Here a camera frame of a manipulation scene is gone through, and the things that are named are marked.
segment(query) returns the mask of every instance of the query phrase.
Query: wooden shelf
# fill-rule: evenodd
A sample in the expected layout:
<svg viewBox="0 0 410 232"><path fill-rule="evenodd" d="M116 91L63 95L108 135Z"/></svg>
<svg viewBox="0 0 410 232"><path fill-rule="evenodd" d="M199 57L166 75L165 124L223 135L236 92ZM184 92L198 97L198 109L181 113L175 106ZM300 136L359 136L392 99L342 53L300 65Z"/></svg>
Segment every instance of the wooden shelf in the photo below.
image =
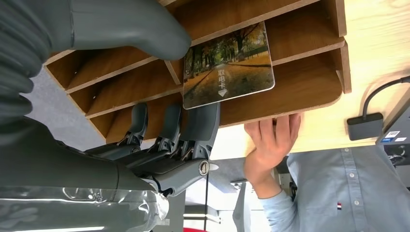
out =
<svg viewBox="0 0 410 232"><path fill-rule="evenodd" d="M342 94L329 52L277 65L274 75L273 89L221 102L220 127L329 106ZM180 94L147 102L150 123L145 139L159 135L165 109L175 102L182 102ZM123 138L131 125L131 109L118 113L106 137L107 143Z"/></svg>
<svg viewBox="0 0 410 232"><path fill-rule="evenodd" d="M62 89L66 89L84 62L97 53L98 51L89 50L72 51L45 65L44 69Z"/></svg>
<svg viewBox="0 0 410 232"><path fill-rule="evenodd" d="M174 16L197 45L317 1L195 0L177 8Z"/></svg>
<svg viewBox="0 0 410 232"><path fill-rule="evenodd" d="M325 107L351 92L343 0L159 2L186 29L191 45L265 20L276 85L222 102L221 127ZM64 51L45 66L108 143L123 138L137 102L148 104L146 139L155 139L166 107L182 103L183 68L184 59L158 60L133 47Z"/></svg>
<svg viewBox="0 0 410 232"><path fill-rule="evenodd" d="M154 60L155 57L134 47L103 50L83 65L73 77L66 92L75 92Z"/></svg>
<svg viewBox="0 0 410 232"><path fill-rule="evenodd" d="M165 110L170 104L179 103L182 105L182 96L179 93L172 94L166 98L148 101L148 126L144 139L155 139L161 132L164 122ZM117 112L111 129L106 137L107 143L118 142L121 140L131 125L132 106Z"/></svg>
<svg viewBox="0 0 410 232"><path fill-rule="evenodd" d="M58 59L61 59L64 56L66 56L66 55L68 55L68 54L70 54L74 51L75 50L66 50L66 51L62 51L62 52L53 52L53 53L51 53L48 60L44 63L44 65L51 64L51 63L57 61Z"/></svg>
<svg viewBox="0 0 410 232"><path fill-rule="evenodd" d="M341 48L320 2L265 21L272 65Z"/></svg>
<svg viewBox="0 0 410 232"><path fill-rule="evenodd" d="M221 102L222 127L329 106L342 93L330 53L274 66L273 73L273 89Z"/></svg>
<svg viewBox="0 0 410 232"><path fill-rule="evenodd" d="M95 98L86 118L177 93L181 88L181 85L176 85L173 81L165 63L156 60L123 73L105 85Z"/></svg>

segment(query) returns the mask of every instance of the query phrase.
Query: wooden table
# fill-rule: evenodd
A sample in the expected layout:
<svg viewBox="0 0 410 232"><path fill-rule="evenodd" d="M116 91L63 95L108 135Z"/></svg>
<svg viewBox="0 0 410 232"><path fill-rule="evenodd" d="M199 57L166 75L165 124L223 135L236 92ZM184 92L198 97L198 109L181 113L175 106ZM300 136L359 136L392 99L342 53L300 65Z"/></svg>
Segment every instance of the wooden table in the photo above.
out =
<svg viewBox="0 0 410 232"><path fill-rule="evenodd" d="M410 75L410 1L346 0L352 93L335 104L303 114L292 152L373 145L376 138L350 141L346 119L361 115L363 102L378 86ZM389 87L370 102L388 124L410 98L410 85ZM254 148L243 125L219 129L211 159L246 156Z"/></svg>

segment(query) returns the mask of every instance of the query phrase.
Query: button-down shirt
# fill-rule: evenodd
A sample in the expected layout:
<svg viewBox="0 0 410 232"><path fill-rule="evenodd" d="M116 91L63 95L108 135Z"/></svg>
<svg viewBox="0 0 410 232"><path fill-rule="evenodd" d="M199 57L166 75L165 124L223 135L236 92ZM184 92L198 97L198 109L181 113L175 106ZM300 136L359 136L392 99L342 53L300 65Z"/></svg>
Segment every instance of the button-down shirt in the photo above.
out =
<svg viewBox="0 0 410 232"><path fill-rule="evenodd" d="M261 199L272 231L410 232L410 192L381 147L292 153L287 164L295 201Z"/></svg>

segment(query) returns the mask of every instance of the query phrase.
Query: sticker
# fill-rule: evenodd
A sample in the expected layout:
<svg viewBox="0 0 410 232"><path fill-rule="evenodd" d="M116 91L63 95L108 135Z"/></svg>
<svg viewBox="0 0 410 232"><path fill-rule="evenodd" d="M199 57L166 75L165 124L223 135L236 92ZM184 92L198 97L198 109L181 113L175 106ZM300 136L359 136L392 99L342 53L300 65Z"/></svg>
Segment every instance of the sticker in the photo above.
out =
<svg viewBox="0 0 410 232"><path fill-rule="evenodd" d="M393 141L393 138L387 138L387 139L382 139L381 140L382 143L388 143L388 142L391 142L391 141Z"/></svg>
<svg viewBox="0 0 410 232"><path fill-rule="evenodd" d="M391 131L389 132L385 138L394 138L396 137L396 135L398 135L400 133L400 131Z"/></svg>
<svg viewBox="0 0 410 232"><path fill-rule="evenodd" d="M407 137L397 138L397 139L395 140L395 142L402 142L402 141L404 141L404 140L406 140L406 139L407 139Z"/></svg>
<svg viewBox="0 0 410 232"><path fill-rule="evenodd" d="M159 226L169 226L169 218L166 218L164 220L158 220L157 225Z"/></svg>

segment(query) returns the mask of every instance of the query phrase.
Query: black adapter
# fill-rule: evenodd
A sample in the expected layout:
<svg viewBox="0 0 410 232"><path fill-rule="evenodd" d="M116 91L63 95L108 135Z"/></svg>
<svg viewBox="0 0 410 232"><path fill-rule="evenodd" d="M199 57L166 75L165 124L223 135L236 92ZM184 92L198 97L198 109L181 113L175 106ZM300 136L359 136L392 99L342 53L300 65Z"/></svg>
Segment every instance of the black adapter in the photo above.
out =
<svg viewBox="0 0 410 232"><path fill-rule="evenodd" d="M379 137L383 128L383 115L375 113L367 115L366 119L362 116L347 119L349 139L359 140L365 138Z"/></svg>
<svg viewBox="0 0 410 232"><path fill-rule="evenodd" d="M410 83L410 76L388 82L374 90L366 98L366 101L363 104L363 115L347 119L347 129L349 139L351 141L379 137L381 135L381 130L383 129L383 115L381 113L368 115L367 107L369 106L369 102L378 92L382 91L383 89L395 84L405 82Z"/></svg>

